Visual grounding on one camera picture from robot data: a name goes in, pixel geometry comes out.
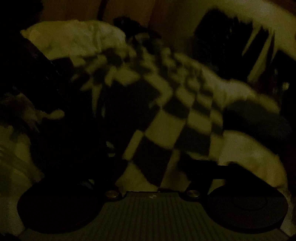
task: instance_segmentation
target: black round pad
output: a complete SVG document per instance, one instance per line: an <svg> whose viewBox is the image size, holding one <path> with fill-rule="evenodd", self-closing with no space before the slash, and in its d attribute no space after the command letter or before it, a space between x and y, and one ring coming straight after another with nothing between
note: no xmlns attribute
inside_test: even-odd
<svg viewBox="0 0 296 241"><path fill-rule="evenodd" d="M19 199L17 210L26 228L41 233L70 232L91 222L104 200L76 183L43 179Z"/></svg>
<svg viewBox="0 0 296 241"><path fill-rule="evenodd" d="M258 195L251 190L234 190L222 186L208 195L205 209L218 224L228 229L261 233L280 227L288 203L286 198L273 188L268 195Z"/></svg>

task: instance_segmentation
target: ribbed surface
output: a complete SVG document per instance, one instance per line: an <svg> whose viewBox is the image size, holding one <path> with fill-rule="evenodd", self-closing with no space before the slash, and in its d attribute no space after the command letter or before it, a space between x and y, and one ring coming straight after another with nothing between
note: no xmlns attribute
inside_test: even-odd
<svg viewBox="0 0 296 241"><path fill-rule="evenodd" d="M240 234L213 222L201 204L186 202L177 193L128 193L119 202L106 203L87 226L66 234L25 231L22 241L286 241L280 230Z"/></svg>

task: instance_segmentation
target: metal screw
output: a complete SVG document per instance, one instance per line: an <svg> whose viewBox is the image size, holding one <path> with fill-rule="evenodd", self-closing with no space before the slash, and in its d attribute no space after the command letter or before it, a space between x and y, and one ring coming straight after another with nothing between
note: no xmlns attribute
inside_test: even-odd
<svg viewBox="0 0 296 241"><path fill-rule="evenodd" d="M117 198L119 196L119 192L115 190L105 192L105 196L108 198Z"/></svg>
<svg viewBox="0 0 296 241"><path fill-rule="evenodd" d="M200 192L196 190L189 190L187 191L187 196L192 197L192 198L198 198L200 196Z"/></svg>

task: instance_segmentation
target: gray ribbed mat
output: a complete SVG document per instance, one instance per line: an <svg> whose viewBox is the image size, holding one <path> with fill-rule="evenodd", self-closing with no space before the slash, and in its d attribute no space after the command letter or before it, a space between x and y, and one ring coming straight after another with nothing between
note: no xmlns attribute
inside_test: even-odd
<svg viewBox="0 0 296 241"><path fill-rule="evenodd" d="M201 204L186 202L177 193L128 193L104 205L87 226L66 234L26 230L23 241L286 241L278 229L262 234L240 234L213 222Z"/></svg>

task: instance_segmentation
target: checkered fabric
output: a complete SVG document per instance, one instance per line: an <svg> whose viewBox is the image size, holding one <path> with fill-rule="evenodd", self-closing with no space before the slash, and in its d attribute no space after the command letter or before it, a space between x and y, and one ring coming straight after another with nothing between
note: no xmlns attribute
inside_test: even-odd
<svg viewBox="0 0 296 241"><path fill-rule="evenodd" d="M219 157L222 107L198 62L153 41L71 60L72 85L91 96L115 155L129 162L117 181L124 190L183 191L188 180L177 168L181 152Z"/></svg>

